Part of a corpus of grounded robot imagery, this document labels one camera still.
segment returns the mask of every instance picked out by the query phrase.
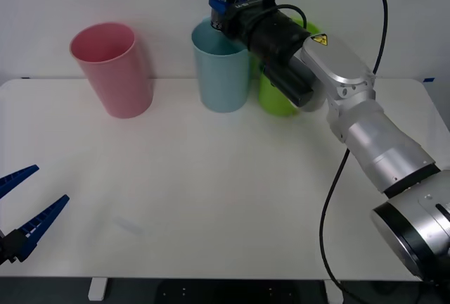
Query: white table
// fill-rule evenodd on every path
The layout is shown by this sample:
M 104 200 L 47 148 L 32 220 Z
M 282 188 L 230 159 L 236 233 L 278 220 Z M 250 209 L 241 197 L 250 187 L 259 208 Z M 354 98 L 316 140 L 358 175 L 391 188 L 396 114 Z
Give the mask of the white table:
M 378 100 L 440 168 L 450 133 L 423 86 L 378 80 Z M 0 176 L 41 169 L 0 202 L 19 227 L 70 202 L 31 256 L 0 276 L 327 279 L 319 218 L 345 147 L 328 107 L 267 115 L 256 90 L 213 113 L 193 79 L 158 80 L 152 106 L 110 117 L 86 80 L 14 80 L 0 89 Z M 353 157 L 330 204 L 325 244 L 338 279 L 414 280 L 369 219 L 386 201 Z

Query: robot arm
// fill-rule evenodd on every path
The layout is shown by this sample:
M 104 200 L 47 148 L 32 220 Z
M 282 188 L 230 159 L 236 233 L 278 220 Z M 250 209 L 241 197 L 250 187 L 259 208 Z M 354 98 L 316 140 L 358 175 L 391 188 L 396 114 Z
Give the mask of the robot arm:
M 347 45 L 331 34 L 311 36 L 272 1 L 210 0 L 210 6 L 221 15 L 221 31 L 261 59 L 266 76 L 293 104 L 305 106 L 318 87 L 325 91 L 333 134 L 389 198 L 371 214 L 378 231 L 411 273 L 450 279 L 450 171 L 440 172 L 384 114 L 375 76 Z

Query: metal cylinder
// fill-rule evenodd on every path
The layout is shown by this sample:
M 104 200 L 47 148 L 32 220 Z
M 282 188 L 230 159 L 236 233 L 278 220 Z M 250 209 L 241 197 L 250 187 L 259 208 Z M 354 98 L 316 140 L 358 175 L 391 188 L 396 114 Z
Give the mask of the metal cylinder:
M 381 192 L 425 167 L 434 167 L 431 156 L 403 133 L 374 100 L 364 101 L 343 113 L 339 123 L 345 144 Z
M 450 277 L 450 171 L 391 198 L 372 221 L 408 270 L 426 280 Z

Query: green cup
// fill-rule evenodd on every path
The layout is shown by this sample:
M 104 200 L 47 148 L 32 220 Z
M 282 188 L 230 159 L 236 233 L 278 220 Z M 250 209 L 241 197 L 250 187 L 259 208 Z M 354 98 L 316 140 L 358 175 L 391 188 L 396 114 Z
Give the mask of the green cup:
M 292 18 L 298 25 L 303 26 L 303 19 Z M 307 23 L 307 30 L 311 34 L 320 33 L 320 30 L 312 23 Z M 260 77 L 259 81 L 259 104 L 267 113 L 275 116 L 291 116 L 298 113 L 299 109 L 295 107 L 278 88 L 272 85 L 269 78 L 262 74 L 261 62 L 254 55 L 251 60 L 251 73 L 253 77 Z

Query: yellow warning sticker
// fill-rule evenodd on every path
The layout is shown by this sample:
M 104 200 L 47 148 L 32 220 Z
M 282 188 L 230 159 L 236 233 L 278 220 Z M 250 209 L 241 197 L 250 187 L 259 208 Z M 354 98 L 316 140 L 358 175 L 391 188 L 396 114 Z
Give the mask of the yellow warning sticker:
M 326 34 L 316 35 L 315 37 L 312 37 L 312 39 L 324 46 L 328 46 L 328 37 L 326 36 Z

